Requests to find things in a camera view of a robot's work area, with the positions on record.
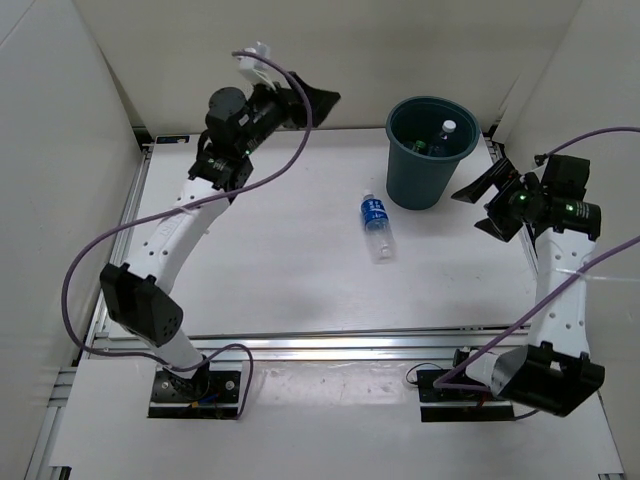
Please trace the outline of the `clear unlabelled plastic bottle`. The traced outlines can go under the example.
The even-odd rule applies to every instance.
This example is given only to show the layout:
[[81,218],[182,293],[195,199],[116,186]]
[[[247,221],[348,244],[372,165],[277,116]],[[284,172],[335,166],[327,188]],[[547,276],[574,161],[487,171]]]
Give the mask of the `clear unlabelled plastic bottle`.
[[450,155],[450,137],[455,132],[457,124],[453,120],[445,120],[440,131],[433,136],[427,147],[429,157],[444,158]]

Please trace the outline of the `green plastic soda bottle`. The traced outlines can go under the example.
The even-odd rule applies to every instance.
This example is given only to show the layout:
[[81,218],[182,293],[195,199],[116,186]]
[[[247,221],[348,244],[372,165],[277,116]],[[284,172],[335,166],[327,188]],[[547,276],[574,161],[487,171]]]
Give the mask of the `green plastic soda bottle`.
[[423,141],[406,141],[403,143],[403,146],[413,152],[417,152],[419,154],[423,154],[427,150],[427,144]]

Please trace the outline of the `blue label water bottle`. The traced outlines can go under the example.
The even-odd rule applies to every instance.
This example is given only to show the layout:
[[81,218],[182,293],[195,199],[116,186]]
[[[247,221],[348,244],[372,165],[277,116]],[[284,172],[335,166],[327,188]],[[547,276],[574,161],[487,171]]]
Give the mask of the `blue label water bottle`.
[[393,261],[396,257],[396,246],[386,208],[369,190],[362,196],[360,215],[372,260],[375,263]]

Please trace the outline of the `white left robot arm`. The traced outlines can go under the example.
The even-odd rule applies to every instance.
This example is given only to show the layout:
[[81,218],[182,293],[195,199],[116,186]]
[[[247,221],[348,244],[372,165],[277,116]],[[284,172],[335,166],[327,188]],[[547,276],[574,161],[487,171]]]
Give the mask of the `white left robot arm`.
[[209,369],[182,331],[183,310],[170,293],[190,253],[231,204],[227,198],[211,203],[204,198],[244,187],[253,171],[250,154],[272,133],[281,126],[321,125],[340,98],[299,77],[288,87],[260,80],[251,95],[236,87],[214,92],[196,160],[174,204],[176,214],[161,220],[121,265],[103,268],[100,285],[110,318],[165,362],[170,384],[186,399],[208,393]]

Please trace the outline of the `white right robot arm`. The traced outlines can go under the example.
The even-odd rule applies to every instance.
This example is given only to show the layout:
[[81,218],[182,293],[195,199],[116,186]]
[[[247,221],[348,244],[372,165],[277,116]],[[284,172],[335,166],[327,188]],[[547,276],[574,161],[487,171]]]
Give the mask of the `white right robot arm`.
[[495,188],[476,228],[503,242],[527,228],[537,265],[525,345],[502,354],[489,346],[471,352],[449,375],[458,398],[470,400],[486,388],[497,398],[565,417],[602,386],[605,369],[590,358],[581,276],[601,234],[601,209],[584,199],[589,174],[589,160],[573,156],[550,156],[539,174],[522,174],[504,158],[453,194],[476,203]]

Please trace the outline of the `dark teal plastic bin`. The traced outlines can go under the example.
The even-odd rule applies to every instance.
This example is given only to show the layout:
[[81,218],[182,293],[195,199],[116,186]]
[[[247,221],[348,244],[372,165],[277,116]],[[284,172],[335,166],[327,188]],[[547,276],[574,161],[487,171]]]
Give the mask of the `dark teal plastic bin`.
[[[445,120],[457,127],[450,137],[450,155],[429,157],[410,151],[406,141],[427,144]],[[481,129],[467,108],[448,99],[419,96],[401,101],[389,113],[385,125],[389,140],[386,190],[392,201],[408,210],[426,210],[441,198],[459,163],[476,148]]]

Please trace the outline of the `blue table edge sticker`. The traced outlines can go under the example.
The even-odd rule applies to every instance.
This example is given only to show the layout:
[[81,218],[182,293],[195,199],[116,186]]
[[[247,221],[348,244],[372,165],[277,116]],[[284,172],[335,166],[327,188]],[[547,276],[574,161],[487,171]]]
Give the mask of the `blue table edge sticker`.
[[155,140],[155,143],[157,145],[186,144],[189,142],[189,140],[189,135],[158,136]]

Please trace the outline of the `aluminium front frame rail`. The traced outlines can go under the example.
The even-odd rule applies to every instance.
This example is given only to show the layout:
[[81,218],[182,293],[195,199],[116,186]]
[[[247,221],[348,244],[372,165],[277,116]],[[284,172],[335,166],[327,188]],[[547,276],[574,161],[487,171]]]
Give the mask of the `aluminium front frame rail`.
[[231,343],[245,345],[257,361],[446,362],[459,348],[479,348],[503,331],[500,327],[427,330],[373,330],[331,333],[195,336],[193,345],[205,352]]

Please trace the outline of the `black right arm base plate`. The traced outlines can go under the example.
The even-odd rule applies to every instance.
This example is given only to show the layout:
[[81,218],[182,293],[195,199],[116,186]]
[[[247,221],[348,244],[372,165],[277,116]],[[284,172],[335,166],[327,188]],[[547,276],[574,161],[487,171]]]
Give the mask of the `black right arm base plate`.
[[418,391],[422,423],[506,422],[515,419],[511,402],[488,393],[440,389],[434,381],[448,370],[431,362],[419,363],[405,374],[405,382]]

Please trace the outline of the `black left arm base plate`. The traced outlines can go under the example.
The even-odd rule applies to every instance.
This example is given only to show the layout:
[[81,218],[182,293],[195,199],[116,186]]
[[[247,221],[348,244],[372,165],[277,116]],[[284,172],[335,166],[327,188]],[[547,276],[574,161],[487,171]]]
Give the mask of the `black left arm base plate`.
[[147,417],[151,419],[233,420],[239,413],[239,368],[199,369],[191,379],[179,378],[165,369],[154,374]]

